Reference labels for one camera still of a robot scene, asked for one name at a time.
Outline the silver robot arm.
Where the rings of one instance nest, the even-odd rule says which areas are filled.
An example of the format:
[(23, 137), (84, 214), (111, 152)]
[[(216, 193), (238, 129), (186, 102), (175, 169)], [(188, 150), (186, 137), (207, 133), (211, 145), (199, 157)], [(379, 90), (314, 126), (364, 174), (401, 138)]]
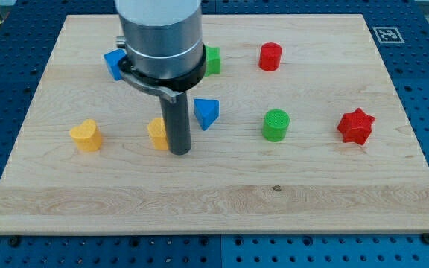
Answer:
[(168, 149), (191, 149), (187, 92), (206, 72), (200, 0), (116, 0), (126, 51), (118, 61), (121, 78), (147, 95), (157, 96)]

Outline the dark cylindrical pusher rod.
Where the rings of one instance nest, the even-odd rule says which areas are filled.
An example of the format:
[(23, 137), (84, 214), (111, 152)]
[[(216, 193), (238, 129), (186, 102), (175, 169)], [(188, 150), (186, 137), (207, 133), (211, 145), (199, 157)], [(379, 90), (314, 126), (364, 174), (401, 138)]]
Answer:
[(177, 95), (175, 103), (161, 98), (160, 105), (165, 123), (168, 149), (174, 155), (184, 155), (191, 149), (191, 133), (187, 94)]

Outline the black flange with metal bracket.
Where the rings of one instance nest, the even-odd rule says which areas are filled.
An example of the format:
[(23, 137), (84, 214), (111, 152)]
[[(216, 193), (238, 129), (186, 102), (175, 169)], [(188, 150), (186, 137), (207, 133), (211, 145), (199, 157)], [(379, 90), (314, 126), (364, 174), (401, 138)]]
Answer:
[(200, 35), (124, 35), (117, 36), (115, 43), (126, 52), (118, 62), (121, 79), (170, 103), (196, 86), (206, 71)]

